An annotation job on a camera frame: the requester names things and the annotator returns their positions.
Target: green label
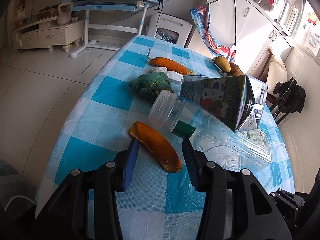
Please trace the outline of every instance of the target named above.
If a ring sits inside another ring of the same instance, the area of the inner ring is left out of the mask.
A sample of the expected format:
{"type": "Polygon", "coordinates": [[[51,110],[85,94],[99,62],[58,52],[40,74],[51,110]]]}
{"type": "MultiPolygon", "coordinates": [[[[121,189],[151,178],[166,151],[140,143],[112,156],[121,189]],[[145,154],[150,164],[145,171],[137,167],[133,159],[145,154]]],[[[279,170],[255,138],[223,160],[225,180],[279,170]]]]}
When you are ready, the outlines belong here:
{"type": "Polygon", "coordinates": [[[176,126],[174,127],[174,129],[172,130],[172,133],[184,139],[184,138],[190,138],[195,130],[196,130],[195,127],[179,120],[176,126]]]}
{"type": "Polygon", "coordinates": [[[265,148],[266,150],[268,149],[266,136],[259,129],[243,131],[243,132],[239,132],[239,133],[241,133],[243,136],[247,137],[249,140],[260,145],[261,147],[265,148]]]}

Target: metal screw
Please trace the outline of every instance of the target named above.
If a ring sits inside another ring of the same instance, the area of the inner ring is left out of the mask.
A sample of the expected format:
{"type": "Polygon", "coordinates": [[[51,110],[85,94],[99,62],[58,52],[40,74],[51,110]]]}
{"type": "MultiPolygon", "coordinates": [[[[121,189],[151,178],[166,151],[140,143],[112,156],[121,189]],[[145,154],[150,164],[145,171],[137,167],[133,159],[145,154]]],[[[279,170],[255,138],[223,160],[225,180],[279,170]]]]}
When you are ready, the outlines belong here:
{"type": "Polygon", "coordinates": [[[216,166],[216,164],[214,162],[211,162],[211,161],[207,162],[206,165],[207,165],[208,168],[214,168],[216,166]]]}
{"type": "Polygon", "coordinates": [[[107,167],[108,168],[113,168],[114,166],[116,166],[115,162],[107,162],[107,167]]]}
{"type": "Polygon", "coordinates": [[[74,169],[71,171],[72,176],[78,176],[80,174],[80,171],[78,169],[74,169]]]}
{"type": "Polygon", "coordinates": [[[243,169],[242,173],[246,176],[249,176],[251,174],[251,172],[248,169],[243,169]]]}

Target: tv stand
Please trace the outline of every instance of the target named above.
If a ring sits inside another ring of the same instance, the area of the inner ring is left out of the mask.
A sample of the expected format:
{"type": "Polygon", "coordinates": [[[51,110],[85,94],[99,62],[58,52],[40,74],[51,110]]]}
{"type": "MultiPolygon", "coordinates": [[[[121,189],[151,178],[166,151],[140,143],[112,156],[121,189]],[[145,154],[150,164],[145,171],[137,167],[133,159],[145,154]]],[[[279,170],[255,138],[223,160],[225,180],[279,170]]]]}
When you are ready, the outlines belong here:
{"type": "Polygon", "coordinates": [[[57,17],[56,15],[34,21],[14,30],[13,48],[47,48],[52,51],[54,45],[63,45],[64,51],[69,52],[72,42],[78,46],[84,33],[84,21],[58,25],[57,17]]]}

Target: white appliance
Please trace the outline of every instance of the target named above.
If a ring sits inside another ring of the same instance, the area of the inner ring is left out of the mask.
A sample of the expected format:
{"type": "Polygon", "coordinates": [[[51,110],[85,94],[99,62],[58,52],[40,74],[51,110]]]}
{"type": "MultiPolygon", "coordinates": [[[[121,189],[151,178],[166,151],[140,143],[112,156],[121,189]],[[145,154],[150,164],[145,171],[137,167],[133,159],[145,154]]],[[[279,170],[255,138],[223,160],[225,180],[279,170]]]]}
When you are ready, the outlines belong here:
{"type": "Polygon", "coordinates": [[[191,28],[192,25],[185,20],[164,13],[154,13],[149,22],[147,36],[184,47],[191,28]]]}

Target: clear plastic container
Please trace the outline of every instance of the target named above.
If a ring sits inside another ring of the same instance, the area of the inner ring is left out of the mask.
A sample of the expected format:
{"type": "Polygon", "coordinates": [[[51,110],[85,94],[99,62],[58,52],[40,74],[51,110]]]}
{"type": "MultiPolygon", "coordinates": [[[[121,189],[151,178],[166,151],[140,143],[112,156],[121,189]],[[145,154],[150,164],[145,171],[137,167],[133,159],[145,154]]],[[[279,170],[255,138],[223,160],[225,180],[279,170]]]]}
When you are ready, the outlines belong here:
{"type": "Polygon", "coordinates": [[[177,136],[189,137],[195,150],[227,170],[257,172],[271,162],[269,142],[261,130],[234,133],[208,112],[167,90],[157,97],[148,119],[177,136]]]}

